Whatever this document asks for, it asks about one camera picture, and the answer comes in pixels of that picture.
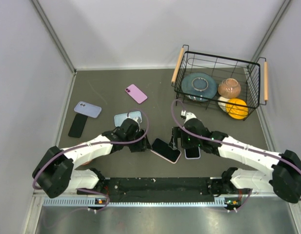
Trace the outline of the light blue phone case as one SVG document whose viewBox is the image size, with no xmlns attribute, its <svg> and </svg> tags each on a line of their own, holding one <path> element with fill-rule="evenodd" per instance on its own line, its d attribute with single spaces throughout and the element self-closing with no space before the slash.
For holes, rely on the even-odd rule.
<svg viewBox="0 0 301 234">
<path fill-rule="evenodd" d="M 114 116 L 114 124 L 115 124 L 115 126 L 116 127 L 120 127 L 122 125 L 122 123 L 126 120 L 128 114 L 129 113 L 123 113 L 123 114 L 115 115 Z"/>
</svg>

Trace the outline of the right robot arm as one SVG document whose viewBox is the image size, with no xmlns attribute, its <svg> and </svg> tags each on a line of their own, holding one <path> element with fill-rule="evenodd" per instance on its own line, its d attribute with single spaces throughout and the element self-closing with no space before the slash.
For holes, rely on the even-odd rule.
<svg viewBox="0 0 301 234">
<path fill-rule="evenodd" d="M 228 193 L 252 189 L 273 192 L 289 203 L 301 201 L 301 160 L 293 151 L 271 152 L 242 143 L 226 133 L 209 131 L 195 117 L 173 127 L 170 145 L 176 148 L 178 141 L 183 149 L 200 148 L 252 168 L 251 171 L 229 168 L 222 173 L 221 185 Z"/>
</svg>

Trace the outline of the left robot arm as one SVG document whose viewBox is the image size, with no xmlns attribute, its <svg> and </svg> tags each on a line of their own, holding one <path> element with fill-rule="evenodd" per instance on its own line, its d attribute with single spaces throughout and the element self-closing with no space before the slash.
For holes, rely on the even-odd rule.
<svg viewBox="0 0 301 234">
<path fill-rule="evenodd" d="M 147 130 L 142 129 L 135 119 L 127 118 L 114 130 L 105 131 L 77 146 L 49 148 L 32 173 L 33 187 L 43 190 L 49 198 L 79 189 L 100 193 L 105 187 L 104 176 L 96 169 L 78 170 L 78 167 L 124 147 L 132 153 L 151 149 Z"/>
</svg>

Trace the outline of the dark blue phone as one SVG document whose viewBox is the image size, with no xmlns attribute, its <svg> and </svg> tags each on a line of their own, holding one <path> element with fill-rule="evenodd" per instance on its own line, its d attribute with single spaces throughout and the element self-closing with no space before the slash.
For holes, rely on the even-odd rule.
<svg viewBox="0 0 301 234">
<path fill-rule="evenodd" d="M 152 144 L 152 150 L 155 151 L 163 151 L 163 150 L 174 150 L 171 149 L 168 143 L 164 142 L 163 140 L 156 138 Z"/>
</svg>

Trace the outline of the pink phone case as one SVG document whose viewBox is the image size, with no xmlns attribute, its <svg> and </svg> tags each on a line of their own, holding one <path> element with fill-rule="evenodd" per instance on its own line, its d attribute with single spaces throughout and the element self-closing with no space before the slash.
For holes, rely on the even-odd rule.
<svg viewBox="0 0 301 234">
<path fill-rule="evenodd" d="M 172 164 L 177 163 L 181 156 L 181 151 L 179 150 L 163 150 L 163 151 L 151 150 L 151 152 Z"/>
</svg>

